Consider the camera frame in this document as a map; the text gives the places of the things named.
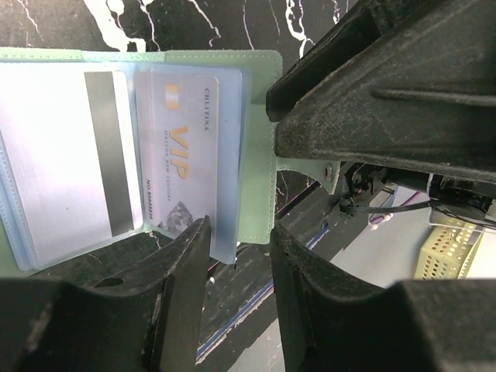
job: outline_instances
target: yellow perforated box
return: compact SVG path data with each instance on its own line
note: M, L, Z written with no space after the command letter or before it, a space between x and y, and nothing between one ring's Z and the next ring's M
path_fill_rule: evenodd
M435 227L422 245L415 279L462 279L477 252L482 232L476 226L451 219L451 227Z

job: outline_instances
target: black magnetic stripe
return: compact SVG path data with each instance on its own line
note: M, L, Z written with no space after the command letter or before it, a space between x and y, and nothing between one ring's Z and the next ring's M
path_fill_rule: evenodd
M112 236L134 229L113 73L85 72L96 148Z

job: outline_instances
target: black marble surface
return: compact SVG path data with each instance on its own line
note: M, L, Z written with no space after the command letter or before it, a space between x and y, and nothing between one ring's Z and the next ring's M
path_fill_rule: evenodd
M80 50L278 50L287 71L357 0L1 0L0 47ZM312 180L283 172L277 209ZM42 276L91 285L153 252L105 248ZM200 343L225 324L270 277L263 246L242 245L237 269L219 265L208 282Z

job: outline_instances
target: white floor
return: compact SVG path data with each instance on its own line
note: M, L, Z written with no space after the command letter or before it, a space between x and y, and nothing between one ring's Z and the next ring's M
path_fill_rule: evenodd
M398 192L395 204L412 191ZM383 288L410 279L415 271L421 245L429 234L429 210L397 213L377 230L365 229L332 263L347 272ZM474 258L469 278L496 277L496 234L485 233ZM284 372L284 358L276 320L239 357L229 372Z

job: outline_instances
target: vip card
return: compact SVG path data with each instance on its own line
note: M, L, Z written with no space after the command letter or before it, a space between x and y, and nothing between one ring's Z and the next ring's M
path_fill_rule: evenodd
M145 214L177 236L196 219L216 216L219 83L206 74L139 75L136 90L153 97L138 102L138 112L149 115L139 128Z

